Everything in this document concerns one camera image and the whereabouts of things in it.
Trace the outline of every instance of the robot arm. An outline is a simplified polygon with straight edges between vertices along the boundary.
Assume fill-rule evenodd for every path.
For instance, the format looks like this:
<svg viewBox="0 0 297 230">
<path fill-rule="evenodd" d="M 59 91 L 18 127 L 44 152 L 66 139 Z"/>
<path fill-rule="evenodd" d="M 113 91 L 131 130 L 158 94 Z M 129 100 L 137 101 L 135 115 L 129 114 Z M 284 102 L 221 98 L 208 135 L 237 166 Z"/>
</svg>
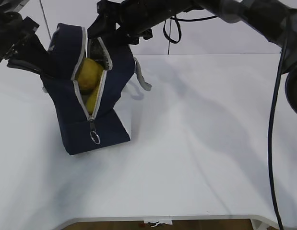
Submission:
<svg viewBox="0 0 297 230">
<path fill-rule="evenodd" d="M 278 0 L 125 0 L 121 4 L 101 0 L 97 8 L 99 16 L 88 29 L 89 38 L 110 36 L 115 43 L 133 45 L 139 43 L 139 37 L 150 39 L 153 26 L 180 12 L 207 9 L 227 23 L 245 22 L 283 48 L 289 17 L 290 36 L 282 74 L 289 73 L 286 95 L 297 112 L 297 9 Z"/>
<path fill-rule="evenodd" d="M 0 0 L 0 62 L 8 67 L 54 76 L 56 65 L 40 44 L 38 28 L 30 18 L 22 20 L 18 11 L 29 0 Z M 283 48 L 286 19 L 290 17 L 290 39 L 282 73 L 290 73 L 286 94 L 297 112 L 297 9 L 278 0 L 125 0 L 122 3 L 100 0 L 98 17 L 88 29 L 88 37 L 106 36 L 114 43 L 136 45 L 139 38 L 153 37 L 151 28 L 180 12 L 207 9 L 228 23 L 243 21 L 268 41 Z"/>
</svg>

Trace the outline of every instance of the bag handle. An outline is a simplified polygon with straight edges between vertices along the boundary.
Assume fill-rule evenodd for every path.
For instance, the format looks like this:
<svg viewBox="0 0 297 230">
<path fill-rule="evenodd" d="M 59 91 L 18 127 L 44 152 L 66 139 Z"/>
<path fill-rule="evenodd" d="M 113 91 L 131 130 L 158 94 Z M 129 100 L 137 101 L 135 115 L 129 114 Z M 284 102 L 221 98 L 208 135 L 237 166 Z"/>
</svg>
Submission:
<svg viewBox="0 0 297 230">
<path fill-rule="evenodd" d="M 136 57 L 134 57 L 133 59 L 135 61 L 135 70 L 134 70 L 134 72 L 137 75 L 137 79 L 138 79 L 141 87 L 146 91 L 151 91 L 152 90 L 152 85 L 145 82 L 145 79 L 144 79 L 144 77 L 142 75 L 141 65 L 140 65 L 138 59 Z"/>
</svg>

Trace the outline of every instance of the lemon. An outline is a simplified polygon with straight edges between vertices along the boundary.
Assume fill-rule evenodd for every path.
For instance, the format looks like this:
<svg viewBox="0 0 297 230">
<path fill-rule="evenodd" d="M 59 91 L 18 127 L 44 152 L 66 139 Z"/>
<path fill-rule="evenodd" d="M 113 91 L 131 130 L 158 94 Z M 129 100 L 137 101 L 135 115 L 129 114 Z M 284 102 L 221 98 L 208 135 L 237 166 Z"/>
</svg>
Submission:
<svg viewBox="0 0 297 230">
<path fill-rule="evenodd" d="M 84 58 L 76 78 L 81 94 L 89 94 L 99 85 L 103 70 L 104 68 L 94 60 Z"/>
<path fill-rule="evenodd" d="M 85 107 L 90 115 L 92 115 L 94 112 L 98 92 L 99 92 L 99 84 L 96 86 L 96 88 L 94 89 L 94 91 L 91 93 L 91 95 L 89 96 L 89 98 L 86 101 Z"/>
</svg>

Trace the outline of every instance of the zipper pull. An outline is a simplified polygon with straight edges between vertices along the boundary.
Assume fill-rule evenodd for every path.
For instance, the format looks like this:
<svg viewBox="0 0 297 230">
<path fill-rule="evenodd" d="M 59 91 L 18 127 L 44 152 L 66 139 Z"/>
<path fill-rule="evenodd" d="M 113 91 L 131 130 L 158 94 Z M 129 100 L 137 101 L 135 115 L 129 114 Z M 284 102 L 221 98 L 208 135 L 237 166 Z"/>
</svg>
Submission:
<svg viewBox="0 0 297 230">
<path fill-rule="evenodd" d="M 99 135 L 96 133 L 95 119 L 91 116 L 89 119 L 89 122 L 90 122 L 90 129 L 91 129 L 90 137 L 95 144 L 100 145 L 101 140 Z"/>
</svg>

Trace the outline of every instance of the white tabletop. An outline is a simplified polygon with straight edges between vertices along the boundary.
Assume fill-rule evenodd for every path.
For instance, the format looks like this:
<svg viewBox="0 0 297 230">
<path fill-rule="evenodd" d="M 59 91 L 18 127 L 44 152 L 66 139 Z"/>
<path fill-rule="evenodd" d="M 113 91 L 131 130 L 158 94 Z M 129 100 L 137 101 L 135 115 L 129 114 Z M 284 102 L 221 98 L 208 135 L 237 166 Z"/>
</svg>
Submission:
<svg viewBox="0 0 297 230">
<path fill-rule="evenodd" d="M 0 65 L 0 230 L 77 221 L 253 218 L 273 226 L 267 126 L 279 55 L 143 55 L 132 141 L 69 156 L 37 75 Z M 273 155 L 297 227 L 297 115 L 284 95 Z"/>
</svg>

